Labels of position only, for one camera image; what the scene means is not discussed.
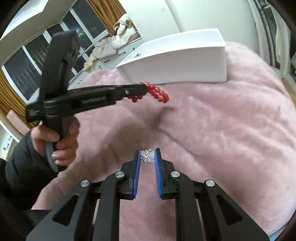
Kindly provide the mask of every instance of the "silver jewelry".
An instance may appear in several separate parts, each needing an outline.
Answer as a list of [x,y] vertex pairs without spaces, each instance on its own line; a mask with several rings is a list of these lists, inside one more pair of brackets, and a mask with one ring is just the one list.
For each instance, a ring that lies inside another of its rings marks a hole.
[[154,151],[150,148],[148,150],[142,150],[140,151],[141,161],[146,163],[153,164],[155,162],[154,159]]

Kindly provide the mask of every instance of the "white box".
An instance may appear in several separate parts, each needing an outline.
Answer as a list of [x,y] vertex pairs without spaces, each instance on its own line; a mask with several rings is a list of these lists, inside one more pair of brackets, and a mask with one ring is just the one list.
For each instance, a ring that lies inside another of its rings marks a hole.
[[116,68],[131,83],[226,82],[225,45],[216,28],[168,35],[143,43]]

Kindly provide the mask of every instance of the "metal screw cap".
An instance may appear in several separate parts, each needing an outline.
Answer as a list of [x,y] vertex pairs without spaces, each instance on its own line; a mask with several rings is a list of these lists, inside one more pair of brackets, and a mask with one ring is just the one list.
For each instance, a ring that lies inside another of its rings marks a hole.
[[213,187],[215,185],[215,182],[213,180],[207,180],[205,183],[208,187]]
[[179,177],[180,173],[177,171],[173,171],[173,172],[171,172],[171,175],[172,175],[172,177]]
[[117,173],[115,173],[115,176],[118,178],[124,177],[124,172],[117,172]]
[[82,187],[87,187],[89,185],[89,181],[88,180],[83,180],[83,181],[81,181],[80,185]]

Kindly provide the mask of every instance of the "bed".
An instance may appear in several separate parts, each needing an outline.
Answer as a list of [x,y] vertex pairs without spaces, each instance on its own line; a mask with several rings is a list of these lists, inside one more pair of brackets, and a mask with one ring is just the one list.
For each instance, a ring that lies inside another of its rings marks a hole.
[[[213,179],[270,236],[296,209],[296,111],[276,73],[242,44],[226,46],[228,81],[162,85],[151,96],[80,113],[76,160],[59,173],[34,209],[51,209],[82,179],[118,171],[136,149],[159,147],[191,179]],[[116,69],[91,73],[79,87],[121,85]],[[134,201],[122,201],[120,240],[175,240],[174,202],[158,199],[155,170],[141,167]]]

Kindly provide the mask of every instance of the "finger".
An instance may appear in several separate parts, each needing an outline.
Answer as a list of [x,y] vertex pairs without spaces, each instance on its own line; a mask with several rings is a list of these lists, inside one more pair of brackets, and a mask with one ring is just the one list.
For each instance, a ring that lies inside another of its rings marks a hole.
[[57,145],[56,148],[59,150],[66,149],[72,147],[77,142],[77,136],[79,134],[79,129],[75,131],[73,135],[66,135],[63,139],[61,139]]
[[76,158],[76,153],[65,160],[56,160],[55,163],[59,166],[69,166]]
[[33,128],[31,132],[31,137],[33,141],[43,140],[50,142],[57,142],[60,138],[58,133],[43,125]]
[[69,133],[57,143],[56,148],[61,150],[72,147],[79,135],[79,127],[79,121],[74,118],[69,127]]
[[73,121],[71,122],[70,126],[69,126],[69,134],[73,135],[75,133],[77,133],[77,130],[79,130],[80,127],[80,123],[78,121],[78,119],[76,117],[74,117]]
[[75,144],[73,147],[63,150],[57,150],[52,154],[52,158],[56,160],[65,160],[69,158],[73,153],[76,153],[78,144]]

